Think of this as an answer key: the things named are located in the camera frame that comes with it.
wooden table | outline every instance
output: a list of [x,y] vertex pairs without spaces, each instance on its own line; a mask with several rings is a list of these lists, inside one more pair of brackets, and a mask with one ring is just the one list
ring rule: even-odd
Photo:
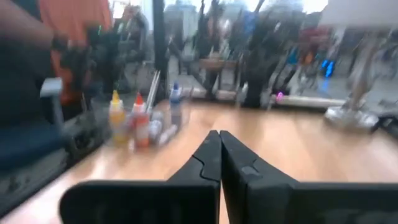
[[[297,180],[398,181],[398,144],[382,131],[372,136],[342,133],[328,127],[317,114],[192,105],[190,123],[162,149],[132,152],[103,146],[0,223],[60,223],[59,198],[82,180],[167,179],[212,129],[228,130],[267,162]],[[228,223],[223,201],[220,223]]]

chair armrest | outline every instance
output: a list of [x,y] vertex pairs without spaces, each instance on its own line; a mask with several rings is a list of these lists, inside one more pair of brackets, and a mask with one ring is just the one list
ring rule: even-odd
[[60,101],[62,87],[61,78],[46,78],[40,90],[40,97],[52,98],[55,125],[60,131],[63,130],[63,113]]

wooden tabletop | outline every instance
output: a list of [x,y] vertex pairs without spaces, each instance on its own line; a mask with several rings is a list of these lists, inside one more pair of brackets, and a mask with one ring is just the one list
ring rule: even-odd
[[[160,149],[103,146],[4,217],[2,224],[59,224],[58,200],[90,179],[163,180],[176,172],[212,129],[228,130],[267,162],[297,180],[397,182],[398,144],[387,134],[342,133],[322,115],[192,105],[190,122]],[[227,224],[224,198],[220,223]]]

blue chair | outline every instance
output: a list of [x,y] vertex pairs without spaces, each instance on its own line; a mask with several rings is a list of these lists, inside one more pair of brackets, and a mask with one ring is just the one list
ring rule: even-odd
[[61,80],[49,79],[40,95],[52,97],[55,124],[43,114],[37,87],[26,77],[0,77],[0,217],[66,168],[68,137],[59,102]]

lamp base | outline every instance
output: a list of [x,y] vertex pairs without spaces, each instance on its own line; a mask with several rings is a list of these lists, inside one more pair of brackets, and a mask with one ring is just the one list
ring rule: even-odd
[[353,111],[342,106],[329,107],[325,113],[326,120],[341,129],[371,131],[379,118],[365,111]]

